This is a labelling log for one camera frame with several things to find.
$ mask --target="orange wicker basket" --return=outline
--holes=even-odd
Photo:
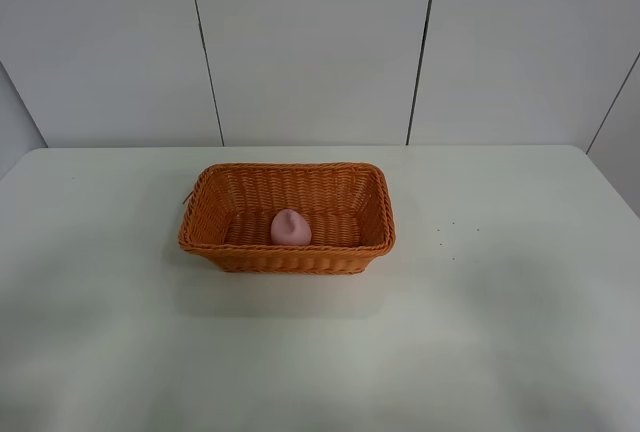
[[[273,245],[282,209],[309,222],[309,246]],[[384,174],[370,164],[221,164],[196,182],[183,250],[227,272],[356,274],[395,242]]]

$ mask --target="pink rubber toy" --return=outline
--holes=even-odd
[[[276,245],[309,245],[311,227],[295,210],[281,210],[271,222],[271,241]]]

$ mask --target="pink toy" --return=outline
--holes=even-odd
[[[311,227],[295,210],[281,210],[271,222],[271,241],[276,245],[309,245]]]

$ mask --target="basket rim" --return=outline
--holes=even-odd
[[[193,205],[199,196],[201,186],[208,180],[213,174],[222,172],[228,169],[359,169],[372,173],[374,176],[377,187],[381,194],[381,206],[383,209],[382,220],[384,230],[384,240],[376,245],[361,245],[358,247],[336,247],[330,245],[307,245],[307,246],[283,246],[283,245],[231,245],[231,244],[208,244],[198,243],[187,239],[187,229],[191,222],[191,217],[195,212],[195,206]],[[189,197],[187,210],[180,227],[180,233],[178,235],[178,242],[180,247],[190,252],[206,252],[209,256],[233,256],[234,253],[242,253],[243,256],[260,256],[265,255],[280,255],[286,253],[287,255],[304,255],[304,256],[326,256],[327,253],[331,255],[344,255],[350,256],[354,252],[358,253],[359,257],[377,257],[384,255],[391,250],[395,243],[395,226],[393,221],[393,211],[391,209],[391,200],[389,198],[389,190],[384,173],[380,168],[373,164],[366,162],[324,162],[324,163],[222,163],[215,164],[204,169],[196,183],[193,191]]]

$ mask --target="white surface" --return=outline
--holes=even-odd
[[[227,145],[404,144],[428,0],[198,0]]]
[[[640,68],[631,72],[589,157],[640,215]]]
[[[38,147],[45,147],[42,137],[0,63],[0,178]]]
[[[202,169],[293,158],[381,167],[393,251],[308,277],[179,250]],[[0,428],[636,430],[639,243],[571,147],[32,152],[0,181]]]
[[[220,144],[193,0],[0,0],[0,59],[52,147]]]
[[[586,150],[639,49],[638,0],[433,0],[411,143]]]

